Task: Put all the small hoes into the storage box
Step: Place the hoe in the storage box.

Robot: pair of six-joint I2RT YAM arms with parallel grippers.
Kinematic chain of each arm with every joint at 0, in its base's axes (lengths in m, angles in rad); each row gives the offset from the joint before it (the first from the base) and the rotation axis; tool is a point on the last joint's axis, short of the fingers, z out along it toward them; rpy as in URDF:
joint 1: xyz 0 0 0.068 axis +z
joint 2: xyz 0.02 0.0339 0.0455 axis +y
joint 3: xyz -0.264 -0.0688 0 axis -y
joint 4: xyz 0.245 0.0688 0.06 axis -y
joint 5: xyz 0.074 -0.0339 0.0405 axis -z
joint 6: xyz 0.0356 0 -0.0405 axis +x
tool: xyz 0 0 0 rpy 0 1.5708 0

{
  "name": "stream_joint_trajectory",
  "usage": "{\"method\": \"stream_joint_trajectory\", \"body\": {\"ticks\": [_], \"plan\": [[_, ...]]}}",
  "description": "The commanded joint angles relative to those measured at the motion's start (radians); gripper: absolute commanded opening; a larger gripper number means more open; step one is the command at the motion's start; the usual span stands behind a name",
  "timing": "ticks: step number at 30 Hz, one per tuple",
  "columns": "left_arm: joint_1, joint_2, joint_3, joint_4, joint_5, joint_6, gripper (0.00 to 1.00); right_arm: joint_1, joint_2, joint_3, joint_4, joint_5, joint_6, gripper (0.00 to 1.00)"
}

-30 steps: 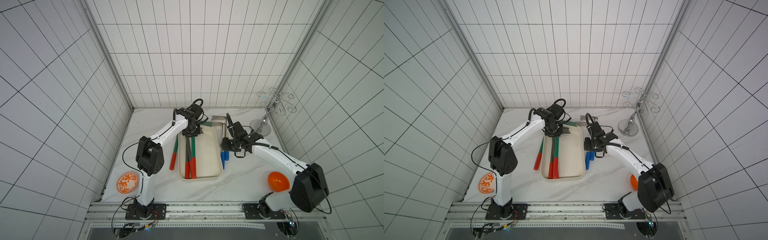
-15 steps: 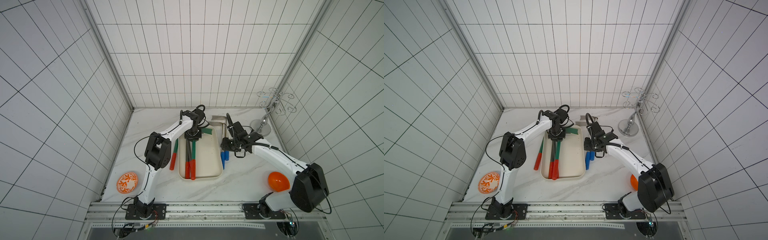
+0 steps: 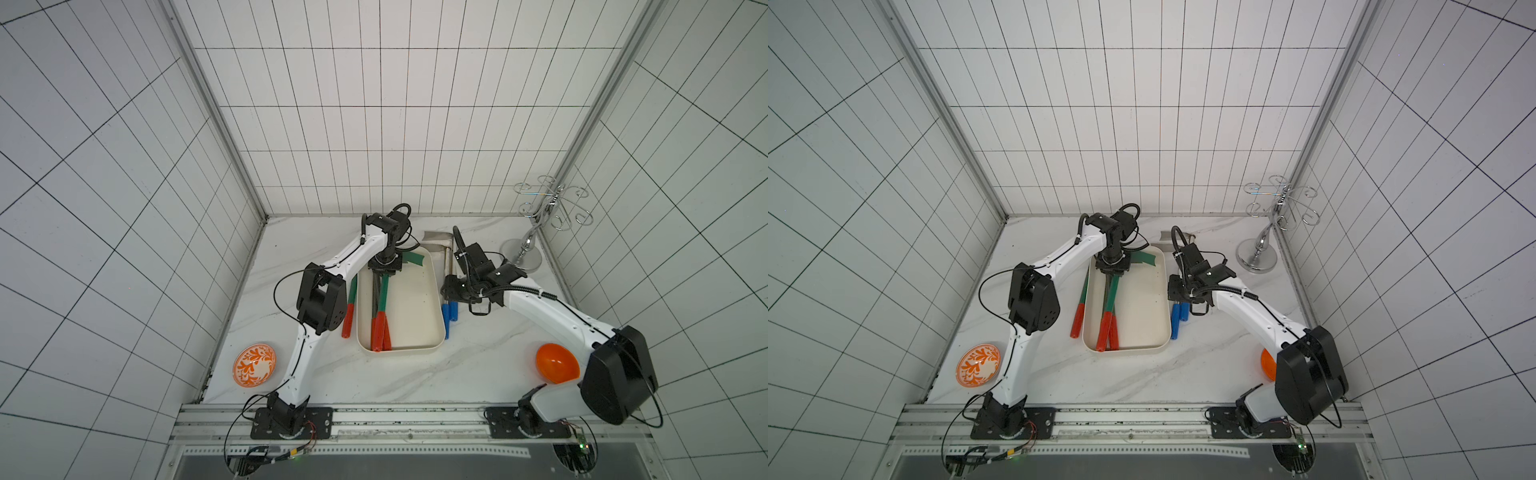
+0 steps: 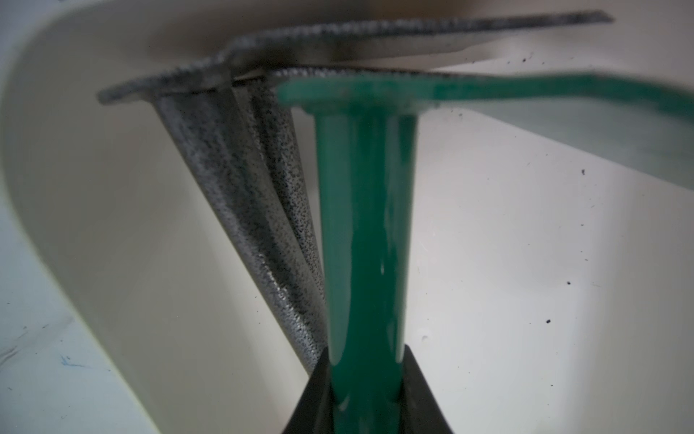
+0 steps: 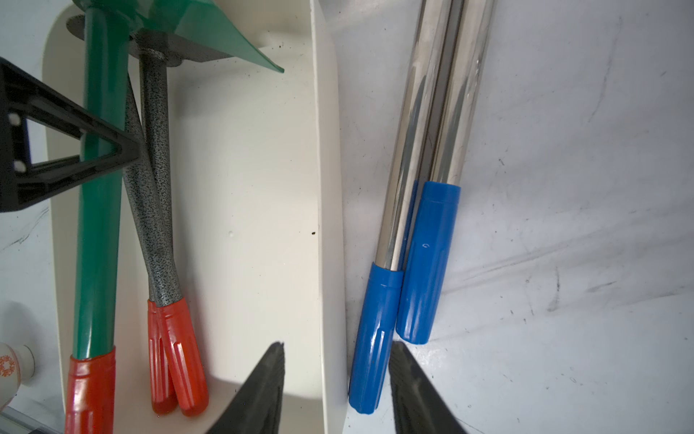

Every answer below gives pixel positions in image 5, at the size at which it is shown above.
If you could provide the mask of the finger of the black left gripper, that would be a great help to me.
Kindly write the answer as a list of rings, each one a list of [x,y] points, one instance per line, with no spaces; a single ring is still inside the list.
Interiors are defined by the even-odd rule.
[[[1,60],[1,211],[18,212],[137,161],[140,144]]]

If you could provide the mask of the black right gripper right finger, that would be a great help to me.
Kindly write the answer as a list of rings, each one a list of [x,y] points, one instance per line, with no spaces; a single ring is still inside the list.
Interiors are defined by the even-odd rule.
[[[397,434],[467,433],[400,341],[392,345],[389,373]]]

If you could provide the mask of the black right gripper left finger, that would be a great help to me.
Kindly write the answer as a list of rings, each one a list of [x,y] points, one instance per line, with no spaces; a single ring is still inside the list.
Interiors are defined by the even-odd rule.
[[[269,346],[208,433],[278,434],[286,374],[284,344]]]

